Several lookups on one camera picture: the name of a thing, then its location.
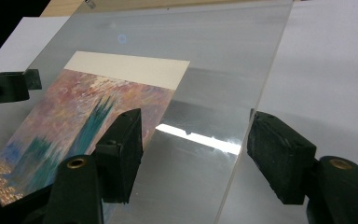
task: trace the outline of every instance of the clear plastic panel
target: clear plastic panel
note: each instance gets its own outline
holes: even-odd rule
[[[0,105],[0,148],[77,50],[190,61],[145,149],[130,203],[105,214],[108,223],[218,222],[293,2],[117,12],[103,2],[83,3],[31,64],[44,89]]]

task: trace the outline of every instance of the black clamp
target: black clamp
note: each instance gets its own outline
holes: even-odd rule
[[[256,111],[248,154],[283,204],[309,198],[311,224],[358,224],[358,165],[314,158],[316,146],[273,115]]]
[[[42,90],[37,69],[0,73],[0,104],[28,100],[28,90]]]

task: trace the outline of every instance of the acrylic sheet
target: acrylic sheet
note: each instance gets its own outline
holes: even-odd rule
[[[0,199],[51,184],[58,164],[90,154],[116,117],[141,108],[144,148],[189,62],[78,51],[0,153]]]

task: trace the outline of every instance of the white surface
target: white surface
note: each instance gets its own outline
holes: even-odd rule
[[[69,17],[25,17],[0,48],[0,72],[24,71]]]
[[[358,1],[295,4],[258,110],[358,164]]]

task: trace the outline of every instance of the impressionist painting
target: impressionist painting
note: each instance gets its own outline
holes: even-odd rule
[[[133,108],[142,111],[145,148],[174,91],[64,68],[0,153],[1,203],[51,184],[62,160],[90,154],[117,116]]]

